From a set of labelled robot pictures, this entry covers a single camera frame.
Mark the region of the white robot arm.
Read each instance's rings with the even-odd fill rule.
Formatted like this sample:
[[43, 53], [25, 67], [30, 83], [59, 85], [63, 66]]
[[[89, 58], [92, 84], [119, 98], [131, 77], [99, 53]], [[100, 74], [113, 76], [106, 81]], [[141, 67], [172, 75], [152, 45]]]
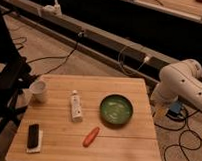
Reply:
[[182, 97], [202, 111], [202, 66], [195, 59], [186, 59], [164, 66], [159, 73], [151, 99], [156, 103], [170, 104]]

